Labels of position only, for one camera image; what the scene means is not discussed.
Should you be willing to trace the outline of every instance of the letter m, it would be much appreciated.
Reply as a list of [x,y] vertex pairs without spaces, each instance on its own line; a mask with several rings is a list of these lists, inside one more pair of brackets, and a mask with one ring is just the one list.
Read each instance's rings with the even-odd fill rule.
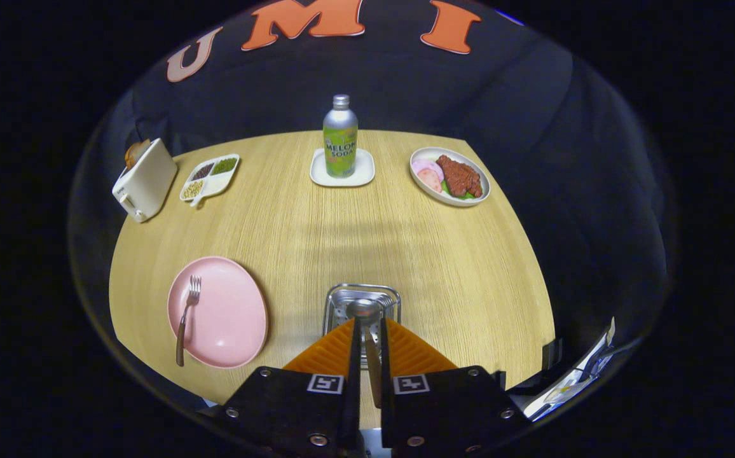
[[276,25],[290,39],[298,37],[304,29],[319,17],[308,33],[312,37],[350,37],[361,35],[365,27],[359,23],[362,0],[316,0],[303,6],[295,0],[280,0],[252,13],[255,18],[252,36],[242,50],[253,50],[277,41],[271,29]]

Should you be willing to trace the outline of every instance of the toaster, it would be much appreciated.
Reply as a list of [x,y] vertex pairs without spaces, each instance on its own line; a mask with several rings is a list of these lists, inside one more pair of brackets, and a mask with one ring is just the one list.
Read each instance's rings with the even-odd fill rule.
[[142,223],[161,210],[177,171],[164,142],[155,139],[131,169],[121,172],[113,195],[136,223]]

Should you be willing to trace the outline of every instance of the silver fork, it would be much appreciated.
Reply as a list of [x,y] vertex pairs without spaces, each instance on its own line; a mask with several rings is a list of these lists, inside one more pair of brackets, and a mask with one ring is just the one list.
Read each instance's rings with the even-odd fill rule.
[[184,330],[187,328],[187,310],[190,305],[197,304],[199,298],[201,298],[201,277],[190,275],[187,305],[184,307],[184,315],[181,316],[181,324],[178,327],[178,343],[175,345],[175,363],[181,367],[184,366]]

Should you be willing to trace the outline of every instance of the melon soda bottle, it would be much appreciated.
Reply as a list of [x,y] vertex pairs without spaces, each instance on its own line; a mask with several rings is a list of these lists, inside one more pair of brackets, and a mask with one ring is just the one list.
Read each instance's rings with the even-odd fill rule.
[[322,121],[325,142],[325,170],[332,177],[350,177],[356,163],[356,133],[359,121],[348,108],[350,96],[333,96],[333,109]]

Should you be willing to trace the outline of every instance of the table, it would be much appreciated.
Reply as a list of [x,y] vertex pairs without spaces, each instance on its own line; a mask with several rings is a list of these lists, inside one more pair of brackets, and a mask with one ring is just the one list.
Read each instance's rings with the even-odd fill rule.
[[[385,284],[402,296],[402,324],[458,367],[506,371],[507,388],[542,368],[554,340],[546,285],[531,245],[500,186],[463,140],[360,130],[376,177],[360,188],[310,180],[322,132],[236,140],[176,156],[178,174],[154,218],[127,218],[109,282],[116,336],[173,383],[224,403],[254,368],[281,368],[322,333],[327,290],[339,283]],[[492,181],[489,198],[457,208],[421,191],[409,172],[418,148],[448,148],[474,160]],[[229,153],[240,165],[229,188],[196,209],[179,200],[189,172]],[[251,273],[266,302],[269,335],[249,364],[175,364],[167,293],[182,267],[223,256]],[[380,426],[362,372],[360,428]]]

